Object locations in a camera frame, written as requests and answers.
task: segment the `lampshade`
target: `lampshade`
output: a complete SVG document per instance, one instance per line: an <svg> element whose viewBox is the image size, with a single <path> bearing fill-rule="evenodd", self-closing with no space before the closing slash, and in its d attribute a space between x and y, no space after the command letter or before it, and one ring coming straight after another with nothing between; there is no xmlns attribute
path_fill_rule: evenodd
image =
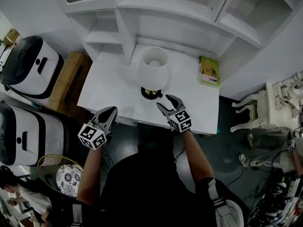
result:
<svg viewBox="0 0 303 227"><path fill-rule="evenodd" d="M158 91L163 89L169 80L169 56L160 47L147 48L141 57L138 70L138 82L141 87Z"/></svg>

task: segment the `book cover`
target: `book cover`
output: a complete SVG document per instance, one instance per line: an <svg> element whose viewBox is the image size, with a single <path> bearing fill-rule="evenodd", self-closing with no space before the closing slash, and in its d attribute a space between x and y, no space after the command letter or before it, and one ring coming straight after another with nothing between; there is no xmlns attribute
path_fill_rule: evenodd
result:
<svg viewBox="0 0 303 227"><path fill-rule="evenodd" d="M219 87L219 62L200 56L200 83L211 87Z"/></svg>

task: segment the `wire basket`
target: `wire basket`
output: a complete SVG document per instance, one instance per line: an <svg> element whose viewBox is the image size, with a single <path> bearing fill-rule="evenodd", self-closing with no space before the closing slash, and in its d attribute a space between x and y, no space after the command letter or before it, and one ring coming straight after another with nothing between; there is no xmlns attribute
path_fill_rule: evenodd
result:
<svg viewBox="0 0 303 227"><path fill-rule="evenodd" d="M37 164L37 171L40 179L55 191L62 193L56 183L56 174L61 166L67 164L75 165L83 171L83 168L78 164L78 162L67 157L60 155L45 155L41 157Z"/></svg>

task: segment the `white table lamp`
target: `white table lamp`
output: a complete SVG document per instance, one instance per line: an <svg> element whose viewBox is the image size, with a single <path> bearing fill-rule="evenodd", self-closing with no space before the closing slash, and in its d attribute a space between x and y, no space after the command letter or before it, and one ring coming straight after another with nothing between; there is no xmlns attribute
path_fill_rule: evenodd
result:
<svg viewBox="0 0 303 227"><path fill-rule="evenodd" d="M169 80L169 56L160 47L147 48L141 57L138 70L138 82L142 95L147 99L156 99Z"/></svg>

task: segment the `machine handle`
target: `machine handle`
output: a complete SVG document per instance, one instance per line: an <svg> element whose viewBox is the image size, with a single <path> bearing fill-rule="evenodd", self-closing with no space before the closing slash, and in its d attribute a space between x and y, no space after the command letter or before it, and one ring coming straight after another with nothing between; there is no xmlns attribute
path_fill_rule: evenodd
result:
<svg viewBox="0 0 303 227"><path fill-rule="evenodd" d="M45 66L46 61L47 61L47 58L43 57L43 59L40 62L40 65L38 67L38 70L37 70L39 74L41 74L41 72L42 72L42 70L43 70L43 68Z"/></svg>
<svg viewBox="0 0 303 227"><path fill-rule="evenodd" d="M27 131L22 133L22 149L27 150Z"/></svg>

